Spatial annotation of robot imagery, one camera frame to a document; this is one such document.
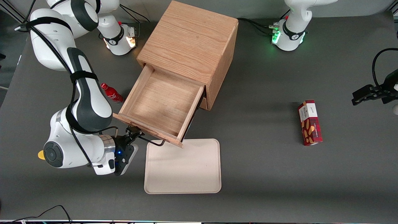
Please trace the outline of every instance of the green led light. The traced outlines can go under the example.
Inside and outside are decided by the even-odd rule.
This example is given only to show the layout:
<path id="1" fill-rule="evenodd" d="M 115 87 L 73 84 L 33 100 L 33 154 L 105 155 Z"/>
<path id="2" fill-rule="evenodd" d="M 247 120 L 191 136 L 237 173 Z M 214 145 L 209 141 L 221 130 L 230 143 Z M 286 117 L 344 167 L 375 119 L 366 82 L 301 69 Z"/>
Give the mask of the green led light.
<path id="1" fill-rule="evenodd" d="M 302 40 L 304 40 L 305 32 L 302 34 L 302 38 L 300 40 L 300 43 L 302 43 Z"/>
<path id="2" fill-rule="evenodd" d="M 274 37 L 272 38 L 272 42 L 274 44 L 278 43 L 279 37 L 281 36 L 281 32 L 278 31 L 277 33 L 274 34 Z"/>

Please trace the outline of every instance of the red box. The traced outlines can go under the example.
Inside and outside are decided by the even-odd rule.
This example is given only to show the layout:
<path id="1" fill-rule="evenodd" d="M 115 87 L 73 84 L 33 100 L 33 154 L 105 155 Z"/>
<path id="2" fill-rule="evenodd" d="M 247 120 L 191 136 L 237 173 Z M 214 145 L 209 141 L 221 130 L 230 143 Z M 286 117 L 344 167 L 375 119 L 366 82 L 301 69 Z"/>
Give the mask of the red box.
<path id="1" fill-rule="evenodd" d="M 298 107 L 300 114 L 301 132 L 304 145 L 316 145 L 322 142 L 321 127 L 316 113 L 315 101 L 306 100 Z"/>

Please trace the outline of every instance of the beige tray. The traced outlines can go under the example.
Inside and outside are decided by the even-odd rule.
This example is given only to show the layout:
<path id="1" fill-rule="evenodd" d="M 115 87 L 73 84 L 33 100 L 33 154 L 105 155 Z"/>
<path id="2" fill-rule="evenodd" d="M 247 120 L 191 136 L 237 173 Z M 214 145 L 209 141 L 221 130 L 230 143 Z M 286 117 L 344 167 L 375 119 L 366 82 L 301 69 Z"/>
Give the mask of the beige tray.
<path id="1" fill-rule="evenodd" d="M 148 194 L 200 194 L 221 190 L 220 145 L 216 139 L 147 145 L 144 190 Z"/>

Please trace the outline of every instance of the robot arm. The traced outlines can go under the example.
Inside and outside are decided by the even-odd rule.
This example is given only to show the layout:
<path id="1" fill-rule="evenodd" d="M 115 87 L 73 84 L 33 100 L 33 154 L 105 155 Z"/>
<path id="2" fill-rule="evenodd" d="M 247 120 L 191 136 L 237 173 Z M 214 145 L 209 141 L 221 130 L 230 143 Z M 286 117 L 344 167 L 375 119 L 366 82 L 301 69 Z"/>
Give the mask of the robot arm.
<path id="1" fill-rule="evenodd" d="M 43 8 L 34 11 L 31 20 L 41 17 L 63 19 L 60 13 Z M 72 73 L 78 71 L 93 73 L 85 54 L 76 48 L 72 31 L 68 27 L 57 23 L 38 24 L 35 27 L 53 44 Z M 30 31 L 30 35 L 38 61 L 50 69 L 64 71 L 65 68 L 44 41 L 33 31 Z M 112 109 L 98 81 L 92 78 L 81 78 L 77 80 L 76 88 L 79 91 L 79 98 L 72 107 L 72 113 L 78 124 L 89 132 L 109 126 L 112 121 Z"/>
<path id="2" fill-rule="evenodd" d="M 305 28 L 312 18 L 312 11 L 308 8 L 336 1 L 338 0 L 285 0 L 286 5 L 290 8 L 289 18 L 274 23 L 275 26 L 282 27 L 282 29 L 276 31 L 272 43 L 284 51 L 295 50 L 302 43 Z"/>
<path id="3" fill-rule="evenodd" d="M 53 115 L 49 139 L 39 155 L 56 168 L 78 167 L 90 163 L 98 175 L 122 175 L 138 149 L 131 143 L 141 132 L 134 136 L 126 134 L 115 137 L 91 134 L 109 126 L 112 109 L 101 91 L 87 57 L 76 48 L 74 42 L 74 38 L 98 26 L 96 3 L 99 1 L 47 2 L 53 9 L 34 11 L 31 22 L 26 26 L 34 26 L 59 53 L 72 73 L 71 80 L 79 92 L 79 97 L 71 108 L 66 107 Z M 107 12 L 105 8 L 112 9 L 113 5 L 119 5 L 119 1 L 105 1 L 99 11 Z M 101 32 L 106 33 L 110 39 L 117 40 L 117 43 L 109 48 L 112 52 L 127 53 L 135 47 L 129 44 L 129 36 L 126 36 L 130 34 L 125 32 L 129 27 L 120 26 L 112 15 L 105 14 L 101 24 L 106 25 L 101 28 Z M 50 69 L 65 71 L 65 67 L 42 38 L 33 30 L 30 30 L 30 36 L 38 61 Z"/>

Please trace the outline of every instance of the yellow cap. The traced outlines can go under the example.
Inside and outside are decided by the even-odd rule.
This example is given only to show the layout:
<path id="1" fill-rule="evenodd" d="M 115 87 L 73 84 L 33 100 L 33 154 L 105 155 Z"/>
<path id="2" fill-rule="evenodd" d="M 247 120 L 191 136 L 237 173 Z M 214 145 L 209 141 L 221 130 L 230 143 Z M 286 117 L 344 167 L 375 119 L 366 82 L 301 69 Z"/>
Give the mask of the yellow cap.
<path id="1" fill-rule="evenodd" d="M 45 158 L 44 158 L 44 151 L 41 150 L 41 151 L 37 154 L 37 157 L 38 157 L 39 159 L 45 160 Z"/>

